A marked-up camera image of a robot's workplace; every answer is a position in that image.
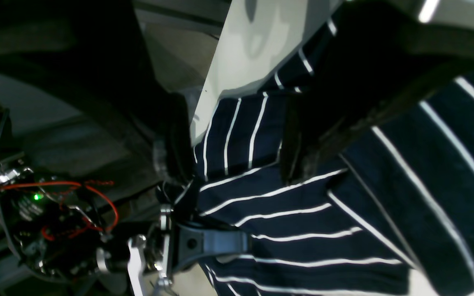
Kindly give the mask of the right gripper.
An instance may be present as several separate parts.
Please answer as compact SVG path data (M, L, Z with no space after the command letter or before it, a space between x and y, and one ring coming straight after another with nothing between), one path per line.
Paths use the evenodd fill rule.
M95 257L100 273L125 273L134 296L175 296L175 274L208 257L232 261L249 251L244 231L179 219L161 206L156 220L120 223Z

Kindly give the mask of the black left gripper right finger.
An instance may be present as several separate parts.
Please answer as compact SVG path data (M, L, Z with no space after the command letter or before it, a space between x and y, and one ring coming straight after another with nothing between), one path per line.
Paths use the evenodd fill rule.
M309 89L288 98L286 184L474 70L474 0L349 0L336 27Z

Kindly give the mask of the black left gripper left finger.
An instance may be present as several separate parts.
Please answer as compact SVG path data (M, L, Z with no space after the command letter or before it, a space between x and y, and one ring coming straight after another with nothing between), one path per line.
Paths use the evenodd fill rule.
M0 0L0 74L90 116L172 184L193 176L186 99L157 81L130 0Z

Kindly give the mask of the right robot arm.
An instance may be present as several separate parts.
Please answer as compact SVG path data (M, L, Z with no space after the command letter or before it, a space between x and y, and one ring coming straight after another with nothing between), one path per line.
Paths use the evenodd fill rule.
M318 0L316 31L201 117L157 80L131 0L0 0L0 75L90 117L122 176L25 158L0 109L0 224L40 279L175 296L474 292L474 0Z

